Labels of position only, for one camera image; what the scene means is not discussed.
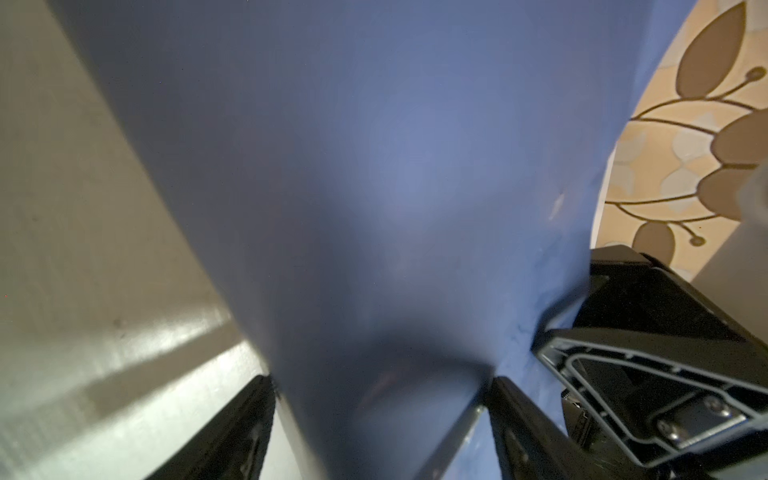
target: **leaf pattern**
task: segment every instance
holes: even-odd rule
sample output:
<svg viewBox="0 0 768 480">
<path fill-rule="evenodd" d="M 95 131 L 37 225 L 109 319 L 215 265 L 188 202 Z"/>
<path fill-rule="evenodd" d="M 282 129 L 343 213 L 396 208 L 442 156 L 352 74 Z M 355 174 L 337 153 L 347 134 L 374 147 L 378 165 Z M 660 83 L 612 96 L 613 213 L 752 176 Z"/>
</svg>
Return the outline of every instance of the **leaf pattern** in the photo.
<svg viewBox="0 0 768 480">
<path fill-rule="evenodd" d="M 675 83 L 681 98 L 702 98 L 720 85 L 736 62 L 745 26 L 746 6 L 741 2 L 715 18 L 688 45 Z"/>
<path fill-rule="evenodd" d="M 632 248 L 669 265 L 674 256 L 674 233 L 663 222 L 646 222 L 634 235 Z"/>
<path fill-rule="evenodd" d="M 752 170 L 727 167 L 715 170 L 699 182 L 699 201 L 715 214 L 741 221 L 741 209 L 736 193 L 751 174 Z"/>
<path fill-rule="evenodd" d="M 737 118 L 710 145 L 723 165 L 757 165 L 768 158 L 768 109 Z"/>
</svg>

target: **white painted surface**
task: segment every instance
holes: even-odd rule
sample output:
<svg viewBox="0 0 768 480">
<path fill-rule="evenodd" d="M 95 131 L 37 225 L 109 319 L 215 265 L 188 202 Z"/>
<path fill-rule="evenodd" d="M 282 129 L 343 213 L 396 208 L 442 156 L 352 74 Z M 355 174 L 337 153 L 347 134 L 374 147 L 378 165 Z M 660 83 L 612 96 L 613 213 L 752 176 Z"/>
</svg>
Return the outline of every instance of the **white painted surface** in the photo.
<svg viewBox="0 0 768 480">
<path fill-rule="evenodd" d="M 261 371 L 42 0 L 0 2 L 0 224 L 0 478 L 143 478 Z"/>
</svg>

